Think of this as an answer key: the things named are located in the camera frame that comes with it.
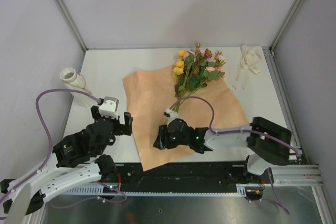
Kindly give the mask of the green and peach wrapping paper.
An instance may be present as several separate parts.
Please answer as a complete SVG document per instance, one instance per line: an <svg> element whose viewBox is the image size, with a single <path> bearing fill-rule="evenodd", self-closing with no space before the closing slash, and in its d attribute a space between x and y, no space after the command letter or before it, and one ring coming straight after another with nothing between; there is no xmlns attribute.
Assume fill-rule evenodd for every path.
<svg viewBox="0 0 336 224"><path fill-rule="evenodd" d="M171 150L153 147L166 109L177 101L175 77L170 67L138 70L123 79L127 108L133 116L132 131L144 170L198 156L188 146ZM197 90L196 99L185 100L179 116L191 127L231 128L248 123L242 105L223 80L214 80Z"/></svg>

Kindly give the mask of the yellow rose stem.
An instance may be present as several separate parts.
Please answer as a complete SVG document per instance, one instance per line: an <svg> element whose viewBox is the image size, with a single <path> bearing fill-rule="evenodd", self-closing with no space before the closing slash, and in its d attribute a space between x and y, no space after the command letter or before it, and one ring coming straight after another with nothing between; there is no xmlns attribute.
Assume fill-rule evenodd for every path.
<svg viewBox="0 0 336 224"><path fill-rule="evenodd" d="M178 97L178 93L180 91L180 87L183 85L183 74L185 73L185 62L184 59L185 57L188 56L188 53L186 50L180 50L178 52L178 57L179 59L176 61L174 68L173 68L173 73L175 75L175 85L174 85L174 91L175 91L175 96Z"/></svg>

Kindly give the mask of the cream printed ribbon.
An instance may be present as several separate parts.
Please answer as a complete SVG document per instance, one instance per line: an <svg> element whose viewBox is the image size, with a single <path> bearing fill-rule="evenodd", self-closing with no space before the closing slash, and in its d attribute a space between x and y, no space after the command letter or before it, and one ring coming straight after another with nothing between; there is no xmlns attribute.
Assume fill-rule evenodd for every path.
<svg viewBox="0 0 336 224"><path fill-rule="evenodd" d="M241 57L233 84L234 89L240 86L243 90L246 90L251 77L260 74L258 65L262 61L262 56L262 51L256 47L241 46Z"/></svg>

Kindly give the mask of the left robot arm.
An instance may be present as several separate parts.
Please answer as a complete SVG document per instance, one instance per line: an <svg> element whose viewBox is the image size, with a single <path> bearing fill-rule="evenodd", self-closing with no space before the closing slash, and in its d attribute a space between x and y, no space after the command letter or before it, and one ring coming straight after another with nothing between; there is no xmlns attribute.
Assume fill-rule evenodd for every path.
<svg viewBox="0 0 336 224"><path fill-rule="evenodd" d="M110 155L104 154L116 137L132 134L133 117L124 113L124 123L114 111L91 107L93 123L83 130L65 136L56 144L47 162L36 168L33 176L1 181L1 200L7 214L23 187L30 185L26 214L39 210L57 195L90 182L112 182L117 178L117 167Z"/></svg>

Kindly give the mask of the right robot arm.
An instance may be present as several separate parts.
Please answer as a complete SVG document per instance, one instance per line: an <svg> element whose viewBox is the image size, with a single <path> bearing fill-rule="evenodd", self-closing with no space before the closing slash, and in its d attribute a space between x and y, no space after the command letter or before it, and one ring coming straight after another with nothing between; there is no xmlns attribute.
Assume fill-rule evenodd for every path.
<svg viewBox="0 0 336 224"><path fill-rule="evenodd" d="M216 149L248 148L253 153L246 158L242 176L245 181L254 183L271 165L286 166L290 155L299 154L290 144L291 138L289 129L262 117L254 117L251 123L231 129L193 128L175 118L159 126L153 147L169 150L185 145L199 154Z"/></svg>

